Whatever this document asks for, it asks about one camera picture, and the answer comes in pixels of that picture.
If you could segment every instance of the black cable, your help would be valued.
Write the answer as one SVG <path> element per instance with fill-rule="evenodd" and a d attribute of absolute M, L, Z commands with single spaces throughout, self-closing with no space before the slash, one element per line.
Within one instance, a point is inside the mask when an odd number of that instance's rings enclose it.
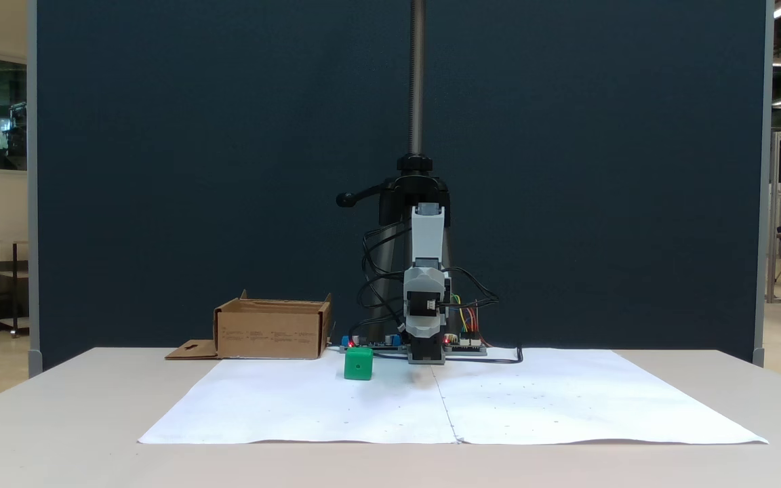
<path fill-rule="evenodd" d="M 378 241 L 372 247 L 369 247 L 367 244 L 367 240 L 374 236 L 381 234 L 381 232 L 387 231 L 390 228 L 393 228 L 393 226 L 397 226 L 399 223 L 393 223 L 387 226 L 383 226 L 382 228 L 374 229 L 369 232 L 366 232 L 363 235 L 363 258 L 360 260 L 360 269 L 363 271 L 363 278 L 366 280 L 366 283 L 362 285 L 359 291 L 357 291 L 357 303 L 360 306 L 363 306 L 363 290 L 365 290 L 365 287 L 369 287 L 369 290 L 372 291 L 373 296 L 376 297 L 378 300 L 378 305 L 383 306 L 390 312 L 390 316 L 388 316 L 388 319 L 394 319 L 394 321 L 397 322 L 397 325 L 402 325 L 403 321 L 399 317 L 399 313 L 396 313 L 393 308 L 391 308 L 391 304 L 387 302 L 387 300 L 384 299 L 384 297 L 381 296 L 381 293 L 378 293 L 378 290 L 376 290 L 375 287 L 373 287 L 373 283 L 375 283 L 378 280 L 387 280 L 387 279 L 399 279 L 402 280 L 402 272 L 385 272 L 381 268 L 378 268 L 376 266 L 376 263 L 372 260 L 372 251 L 376 250 L 377 248 L 381 247 L 383 244 L 387 244 L 387 242 L 393 241 L 394 239 L 399 238 L 401 235 L 406 234 L 406 232 L 411 231 L 411 228 L 404 228 L 400 232 L 395 232 L 393 235 L 390 235 L 388 237 L 385 237 L 381 241 Z M 369 268 L 372 269 L 372 272 L 376 274 L 374 278 L 370 278 L 368 272 L 366 272 L 366 265 L 369 264 Z"/>
<path fill-rule="evenodd" d="M 466 277 L 469 278 L 469 281 L 472 281 L 475 287 L 477 287 L 478 290 L 481 293 L 483 293 L 486 298 L 475 300 L 474 302 L 469 302 L 469 303 L 439 303 L 437 305 L 446 306 L 447 308 L 462 309 L 462 308 L 481 308 L 482 306 L 499 303 L 499 296 L 497 296 L 497 294 L 493 293 L 492 291 L 488 290 L 485 285 L 482 285 L 481 282 L 478 281 L 477 278 L 475 278 L 475 276 L 471 274 L 471 272 L 468 272 L 463 268 L 459 268 L 459 266 L 450 266 L 449 268 L 444 268 L 442 271 L 461 272 L 462 274 L 466 275 Z"/>
<path fill-rule="evenodd" d="M 394 316 L 396 318 L 399 318 L 399 315 L 403 313 L 403 310 L 394 310 Z M 376 317 L 375 319 L 364 319 L 363 321 L 357 322 L 355 325 L 351 325 L 351 328 L 348 329 L 348 341 L 349 343 L 354 342 L 354 333 L 356 330 L 358 330 L 360 327 L 363 327 L 364 325 L 371 325 L 371 324 L 381 324 L 382 322 L 387 322 L 390 319 L 393 319 L 394 316 L 391 315 L 382 315 L 381 317 Z"/>
<path fill-rule="evenodd" d="M 408 356 L 391 356 L 387 354 L 379 354 L 378 352 L 373 352 L 372 355 L 376 358 L 384 358 L 384 359 L 406 359 L 408 361 Z M 515 359 L 499 359 L 499 358 L 445 358 L 446 361 L 460 361 L 460 362 L 468 362 L 468 363 L 493 363 L 493 364 L 499 364 L 499 365 L 515 365 L 518 363 L 523 362 L 523 346 L 517 345 L 517 358 Z"/>

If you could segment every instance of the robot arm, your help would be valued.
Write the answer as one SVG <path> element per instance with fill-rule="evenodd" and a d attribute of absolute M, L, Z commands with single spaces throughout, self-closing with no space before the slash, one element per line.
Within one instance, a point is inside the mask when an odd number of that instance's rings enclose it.
<path fill-rule="evenodd" d="M 450 277 L 443 272 L 444 208 L 438 203 L 412 207 L 412 263 L 403 274 L 403 326 L 409 334 L 409 361 L 444 362 L 444 328 Z"/>

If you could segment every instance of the colored wire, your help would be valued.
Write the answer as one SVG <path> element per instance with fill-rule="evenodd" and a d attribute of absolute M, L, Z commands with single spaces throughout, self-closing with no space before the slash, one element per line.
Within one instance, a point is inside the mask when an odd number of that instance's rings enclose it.
<path fill-rule="evenodd" d="M 460 300 L 460 296 L 456 296 L 455 294 L 452 294 L 450 296 L 450 299 L 452 299 L 456 303 L 462 303 Z M 462 314 L 462 308 L 458 308 L 458 311 L 460 312 L 460 319 L 462 321 L 462 331 L 468 331 L 466 329 L 466 316 Z"/>

